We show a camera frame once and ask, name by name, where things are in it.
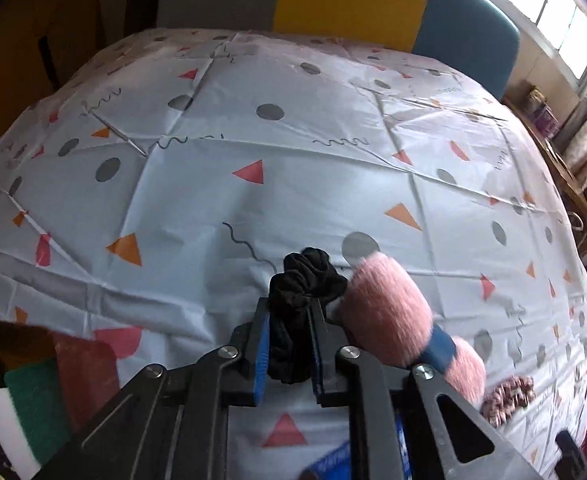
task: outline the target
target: blue strap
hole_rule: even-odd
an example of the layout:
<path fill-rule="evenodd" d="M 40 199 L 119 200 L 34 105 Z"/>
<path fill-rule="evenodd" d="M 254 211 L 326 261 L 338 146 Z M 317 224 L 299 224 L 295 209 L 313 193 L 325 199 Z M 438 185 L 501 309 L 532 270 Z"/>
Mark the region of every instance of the blue strap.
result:
<path fill-rule="evenodd" d="M 424 363 L 444 374 L 456 354 L 451 336 L 438 325 L 433 326 L 431 339 L 414 364 Z"/>

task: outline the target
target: blue label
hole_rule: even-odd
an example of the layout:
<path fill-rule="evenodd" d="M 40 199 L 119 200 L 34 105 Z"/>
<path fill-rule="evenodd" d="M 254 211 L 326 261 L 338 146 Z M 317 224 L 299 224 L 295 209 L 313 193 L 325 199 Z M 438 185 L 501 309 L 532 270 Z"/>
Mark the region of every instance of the blue label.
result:
<path fill-rule="evenodd" d="M 411 464 L 407 453 L 407 442 L 405 441 L 405 432 L 402 429 L 402 422 L 398 415 L 396 416 L 396 431 L 398 432 L 398 447 L 405 478 L 411 480 Z M 318 480 L 350 480 L 351 449 L 349 441 L 311 464 L 306 471 L 312 472 Z"/>

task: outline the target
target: white bedsheet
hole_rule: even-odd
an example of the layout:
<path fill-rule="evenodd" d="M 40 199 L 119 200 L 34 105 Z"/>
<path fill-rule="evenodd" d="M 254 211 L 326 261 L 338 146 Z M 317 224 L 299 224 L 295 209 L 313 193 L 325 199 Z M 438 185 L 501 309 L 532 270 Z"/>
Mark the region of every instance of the white bedsheet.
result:
<path fill-rule="evenodd" d="M 250 319 L 285 254 L 347 276 L 396 258 L 543 474 L 587 427 L 587 276 L 523 126 L 448 66 L 332 38 L 148 30 L 98 53 L 0 140 L 0 319 L 112 344 L 121 383 Z M 347 439 L 309 383 L 232 411 L 229 478 L 293 479 Z"/>

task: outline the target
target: wall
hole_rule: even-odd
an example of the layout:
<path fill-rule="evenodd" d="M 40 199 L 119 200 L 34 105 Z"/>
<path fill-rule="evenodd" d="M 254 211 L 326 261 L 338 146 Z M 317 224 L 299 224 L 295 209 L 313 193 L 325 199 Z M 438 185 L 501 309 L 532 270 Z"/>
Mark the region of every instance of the wall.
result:
<path fill-rule="evenodd" d="M 531 85 L 536 85 L 562 124 L 578 104 L 579 97 L 554 60 L 527 32 L 521 29 L 520 34 L 520 49 L 505 95 L 517 103 L 525 97 Z"/>

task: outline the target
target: black squiggle line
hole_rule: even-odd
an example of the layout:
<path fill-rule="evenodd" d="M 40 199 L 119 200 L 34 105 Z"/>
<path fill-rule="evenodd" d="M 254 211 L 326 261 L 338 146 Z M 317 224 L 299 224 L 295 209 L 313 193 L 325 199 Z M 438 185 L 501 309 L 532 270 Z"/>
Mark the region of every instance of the black squiggle line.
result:
<path fill-rule="evenodd" d="M 161 145 L 160 140 L 157 140 L 156 144 L 161 150 L 166 150 L 170 146 L 172 140 L 177 140 L 180 144 L 186 144 L 189 137 L 185 137 L 185 140 L 180 140 L 178 137 L 170 137 L 170 140 L 166 145 Z"/>
<path fill-rule="evenodd" d="M 213 135 L 206 135 L 206 136 L 204 136 L 204 137 L 196 137 L 196 139 L 215 139 L 215 137 L 214 137 Z M 186 144 L 186 143 L 187 143 L 187 140 L 189 140 L 189 137 L 185 137 L 185 140 L 180 140 L 180 138 L 179 138 L 179 137 L 170 137 L 170 140 L 169 140 L 169 142 L 168 142 L 167 144 L 165 144 L 164 146 L 163 146 L 163 145 L 161 145 L 161 143 L 160 143 L 160 140 L 157 140 L 157 141 L 155 142 L 155 144 L 156 144 L 156 145 L 157 145 L 157 146 L 158 146 L 158 147 L 159 147 L 161 150 L 166 150 L 166 149 L 167 149 L 167 148 L 170 146 L 170 144 L 171 144 L 171 141 L 172 141 L 172 140 L 177 140 L 177 141 L 178 141 L 180 144 Z"/>
<path fill-rule="evenodd" d="M 237 240 L 234 237 L 234 228 L 232 227 L 231 224 L 229 224 L 227 222 L 223 222 L 222 225 L 226 225 L 229 228 L 230 236 L 232 237 L 232 240 L 234 241 L 234 243 L 246 245 L 250 249 L 251 257 L 254 260 L 256 260 L 257 262 L 263 263 L 263 264 L 269 264 L 269 266 L 274 270 L 274 274 L 278 272 L 278 270 L 276 270 L 276 266 L 273 263 L 271 263 L 269 260 L 261 260 L 259 257 L 256 256 L 256 252 L 253 250 L 253 247 L 251 246 L 251 244 L 249 242 L 246 242 L 245 240 Z"/>
<path fill-rule="evenodd" d="M 89 108 L 87 108 L 87 111 L 81 113 L 78 117 L 84 117 L 84 116 L 91 114 L 91 112 L 93 112 L 93 110 L 98 110 L 100 108 L 101 104 L 108 103 L 109 101 L 111 101 L 112 96 L 120 95 L 120 94 L 122 94 L 122 92 L 123 92 L 122 88 L 118 88 L 118 92 L 116 92 L 115 90 L 110 91 L 107 99 L 101 97 L 98 101 L 98 104 L 96 104 L 95 106 L 90 106 Z"/>
<path fill-rule="evenodd" d="M 365 146 L 369 146 L 369 141 L 367 139 L 361 140 L 361 139 L 358 139 L 358 137 L 354 137 L 353 140 L 346 139 L 345 137 L 341 137 L 339 140 L 330 139 L 328 144 L 326 144 L 318 139 L 315 139 L 314 142 L 320 142 L 323 146 L 331 146 L 332 142 L 335 142 L 336 144 L 340 144 L 341 146 L 344 146 L 346 143 L 351 144 L 352 146 L 357 146 L 358 143 L 360 142 L 360 143 L 364 144 Z"/>

